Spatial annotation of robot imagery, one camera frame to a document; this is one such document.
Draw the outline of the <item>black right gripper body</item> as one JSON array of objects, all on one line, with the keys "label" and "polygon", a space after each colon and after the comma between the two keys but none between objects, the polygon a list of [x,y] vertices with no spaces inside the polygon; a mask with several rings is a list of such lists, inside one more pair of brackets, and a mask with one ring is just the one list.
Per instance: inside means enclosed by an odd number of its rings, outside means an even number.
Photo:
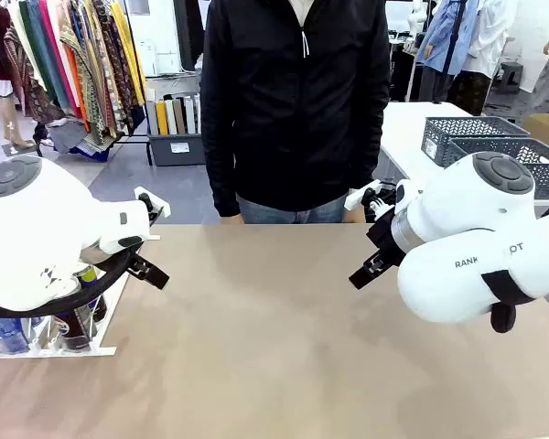
[{"label": "black right gripper body", "polygon": [[394,208],[389,208],[369,228],[367,236],[376,246],[377,251],[370,258],[371,263],[381,266],[399,266],[405,252],[398,246],[392,234]]}]

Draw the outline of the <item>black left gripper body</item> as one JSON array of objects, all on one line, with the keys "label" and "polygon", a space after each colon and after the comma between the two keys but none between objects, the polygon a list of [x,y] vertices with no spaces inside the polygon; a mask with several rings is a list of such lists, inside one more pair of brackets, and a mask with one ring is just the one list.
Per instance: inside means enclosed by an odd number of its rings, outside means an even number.
[{"label": "black left gripper body", "polygon": [[116,241],[107,241],[100,243],[99,247],[106,255],[106,258],[99,263],[100,268],[109,268],[115,266],[129,249],[138,246],[143,242],[140,236],[124,237]]}]

